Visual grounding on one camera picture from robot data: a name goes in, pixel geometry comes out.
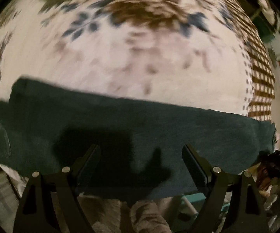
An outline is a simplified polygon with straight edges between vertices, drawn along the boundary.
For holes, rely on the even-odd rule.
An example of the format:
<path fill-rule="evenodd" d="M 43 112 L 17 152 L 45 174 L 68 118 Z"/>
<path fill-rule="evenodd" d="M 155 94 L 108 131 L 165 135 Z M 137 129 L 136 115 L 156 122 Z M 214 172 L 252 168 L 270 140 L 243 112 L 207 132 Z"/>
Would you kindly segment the dark blue denim pant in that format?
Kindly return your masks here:
<path fill-rule="evenodd" d="M 80 191 L 123 201 L 195 192 L 190 144 L 231 174 L 273 151 L 275 125 L 236 114 L 64 90 L 27 78 L 0 101 L 0 164 L 29 177 L 75 172 Z"/>

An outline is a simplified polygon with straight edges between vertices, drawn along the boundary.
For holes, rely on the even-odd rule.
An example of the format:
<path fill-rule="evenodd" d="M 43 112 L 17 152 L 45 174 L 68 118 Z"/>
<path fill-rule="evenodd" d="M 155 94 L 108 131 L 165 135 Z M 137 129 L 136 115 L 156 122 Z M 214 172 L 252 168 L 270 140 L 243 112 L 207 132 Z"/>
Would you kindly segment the teal white drying rack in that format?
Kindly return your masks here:
<path fill-rule="evenodd" d="M 232 198 L 232 192 L 227 192 L 222 208 L 219 215 L 219 221 L 225 220 L 227 212 L 229 210 L 230 199 Z M 186 195 L 181 198 L 181 208 L 178 212 L 178 219 L 184 222 L 194 221 L 199 215 L 205 203 L 206 197 L 203 193 L 197 193 L 192 195 Z"/>

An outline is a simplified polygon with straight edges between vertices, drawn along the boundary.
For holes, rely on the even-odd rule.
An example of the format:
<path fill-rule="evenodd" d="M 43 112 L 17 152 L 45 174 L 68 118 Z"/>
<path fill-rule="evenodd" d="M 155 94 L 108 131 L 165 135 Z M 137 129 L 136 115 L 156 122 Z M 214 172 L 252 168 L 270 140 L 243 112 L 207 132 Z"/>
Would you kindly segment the floral checked bed blanket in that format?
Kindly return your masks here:
<path fill-rule="evenodd" d="M 0 100 L 20 76 L 270 121 L 274 74 L 236 0 L 12 0 Z"/>

